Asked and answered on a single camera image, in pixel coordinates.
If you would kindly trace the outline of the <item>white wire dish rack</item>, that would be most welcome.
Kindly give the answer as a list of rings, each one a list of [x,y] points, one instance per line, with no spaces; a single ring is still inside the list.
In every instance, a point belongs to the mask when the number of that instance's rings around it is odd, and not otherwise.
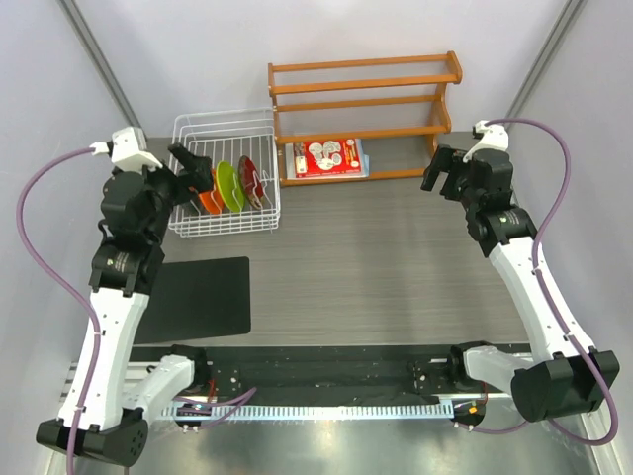
[[[213,188],[177,207],[182,238],[272,232],[281,217],[275,123],[270,108],[183,114],[172,140],[211,161]]]

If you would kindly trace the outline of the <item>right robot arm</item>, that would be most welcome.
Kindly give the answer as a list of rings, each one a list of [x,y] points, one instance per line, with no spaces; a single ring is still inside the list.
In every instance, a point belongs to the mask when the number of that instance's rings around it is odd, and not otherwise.
[[[448,382],[460,391],[485,382],[510,395],[531,423],[596,411],[604,400],[596,378],[612,385],[619,362],[612,351],[598,350],[571,315],[535,241],[535,225],[511,201],[509,155],[489,148],[469,155],[441,145],[422,190],[431,190],[441,174],[441,196],[463,206],[468,233],[504,282],[532,355],[526,361],[483,341],[454,345]]]

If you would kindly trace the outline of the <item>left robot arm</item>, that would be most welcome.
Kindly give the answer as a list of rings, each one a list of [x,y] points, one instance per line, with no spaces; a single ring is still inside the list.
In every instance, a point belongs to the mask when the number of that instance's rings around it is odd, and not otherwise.
[[[37,443],[66,456],[132,467],[152,422],[181,393],[203,393],[211,370],[200,349],[175,345],[130,391],[124,389],[138,324],[164,259],[162,242],[173,209],[213,187],[212,163],[180,143],[169,147],[182,166],[172,172],[141,145],[90,146],[114,170],[104,184],[102,234],[92,259],[90,296],[81,298],[89,325],[70,391],[58,415],[40,423]]]

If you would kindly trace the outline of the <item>orange plate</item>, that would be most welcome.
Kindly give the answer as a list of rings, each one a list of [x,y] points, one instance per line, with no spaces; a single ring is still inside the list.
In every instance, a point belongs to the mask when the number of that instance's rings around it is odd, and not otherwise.
[[[214,185],[211,191],[200,193],[198,198],[208,213],[220,215],[223,212],[225,203],[217,185]]]

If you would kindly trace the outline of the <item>red floral plate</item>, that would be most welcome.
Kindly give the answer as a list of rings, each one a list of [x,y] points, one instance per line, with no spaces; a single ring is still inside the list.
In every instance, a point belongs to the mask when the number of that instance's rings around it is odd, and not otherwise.
[[[242,191],[251,207],[255,210],[262,210],[263,185],[254,162],[246,155],[243,155],[239,160],[238,177]]]

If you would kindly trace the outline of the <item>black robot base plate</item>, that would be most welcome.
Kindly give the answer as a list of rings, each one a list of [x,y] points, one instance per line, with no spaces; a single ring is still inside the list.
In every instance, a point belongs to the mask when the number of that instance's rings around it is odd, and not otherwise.
[[[449,368],[448,344],[208,347],[202,396],[228,401],[249,389],[251,404],[364,407],[493,399],[491,383],[464,382]]]

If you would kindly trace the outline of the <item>green plate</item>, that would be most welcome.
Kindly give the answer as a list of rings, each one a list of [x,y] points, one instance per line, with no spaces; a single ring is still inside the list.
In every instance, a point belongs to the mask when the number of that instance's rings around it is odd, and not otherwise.
[[[216,184],[226,207],[233,213],[242,212],[246,198],[242,191],[237,172],[229,162],[219,162],[216,169]]]

